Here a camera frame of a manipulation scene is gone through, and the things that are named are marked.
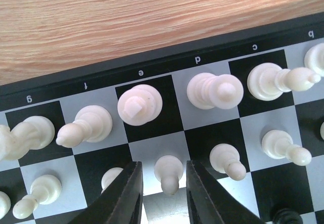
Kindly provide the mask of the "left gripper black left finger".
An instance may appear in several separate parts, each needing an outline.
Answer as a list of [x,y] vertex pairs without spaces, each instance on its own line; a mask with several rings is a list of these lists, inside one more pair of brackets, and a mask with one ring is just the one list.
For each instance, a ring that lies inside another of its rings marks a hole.
[[143,171],[130,162],[103,193],[70,223],[140,223]]

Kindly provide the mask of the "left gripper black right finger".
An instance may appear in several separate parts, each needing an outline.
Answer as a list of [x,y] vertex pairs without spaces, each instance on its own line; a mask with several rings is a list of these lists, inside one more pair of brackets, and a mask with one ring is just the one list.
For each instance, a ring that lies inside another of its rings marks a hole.
[[190,223],[263,223],[236,201],[199,161],[187,161],[186,193]]

